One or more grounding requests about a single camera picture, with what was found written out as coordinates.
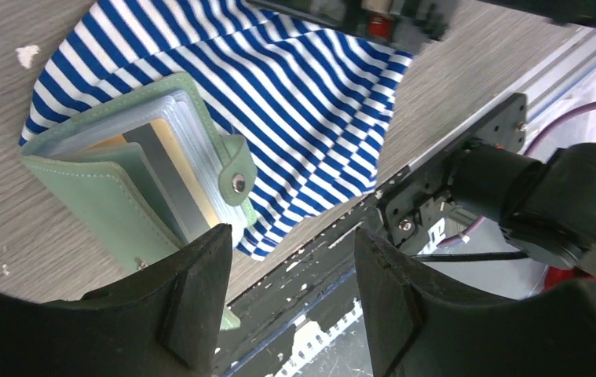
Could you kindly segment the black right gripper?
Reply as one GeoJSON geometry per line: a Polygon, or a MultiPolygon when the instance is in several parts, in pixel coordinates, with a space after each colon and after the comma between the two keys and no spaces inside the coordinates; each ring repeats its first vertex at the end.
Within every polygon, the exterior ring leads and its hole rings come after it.
{"type": "Polygon", "coordinates": [[[250,0],[251,5],[417,54],[442,40],[459,7],[452,0],[250,0]]]}

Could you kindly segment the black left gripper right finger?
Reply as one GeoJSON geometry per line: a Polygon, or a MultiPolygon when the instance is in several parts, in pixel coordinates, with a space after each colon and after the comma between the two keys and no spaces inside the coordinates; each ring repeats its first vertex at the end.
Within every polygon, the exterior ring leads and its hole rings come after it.
{"type": "Polygon", "coordinates": [[[596,280],[513,300],[365,230],[354,258],[376,376],[596,376],[596,280]]]}

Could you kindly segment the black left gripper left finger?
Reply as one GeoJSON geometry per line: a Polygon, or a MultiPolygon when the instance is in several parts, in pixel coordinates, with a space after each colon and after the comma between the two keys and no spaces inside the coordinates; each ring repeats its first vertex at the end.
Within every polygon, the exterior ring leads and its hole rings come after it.
{"type": "Polygon", "coordinates": [[[208,376],[231,264],[220,224],[77,301],[0,293],[0,376],[208,376]]]}

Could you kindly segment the blue white striped cloth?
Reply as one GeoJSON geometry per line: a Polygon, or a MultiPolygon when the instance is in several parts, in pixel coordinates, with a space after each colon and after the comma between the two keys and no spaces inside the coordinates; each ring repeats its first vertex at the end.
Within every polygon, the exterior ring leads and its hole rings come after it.
{"type": "Polygon", "coordinates": [[[249,144],[258,220],[236,248],[261,261],[300,221],[374,190],[411,60],[242,1],[99,1],[39,74],[20,142],[187,72],[215,128],[249,144]]]}

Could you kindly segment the green card holder wallet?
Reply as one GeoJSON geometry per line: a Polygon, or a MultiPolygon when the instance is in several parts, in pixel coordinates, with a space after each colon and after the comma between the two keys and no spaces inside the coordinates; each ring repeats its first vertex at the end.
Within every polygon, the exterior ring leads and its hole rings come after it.
{"type": "Polygon", "coordinates": [[[257,220],[247,140],[218,133],[185,72],[74,115],[20,153],[131,273],[221,223],[238,243],[257,220]]]}

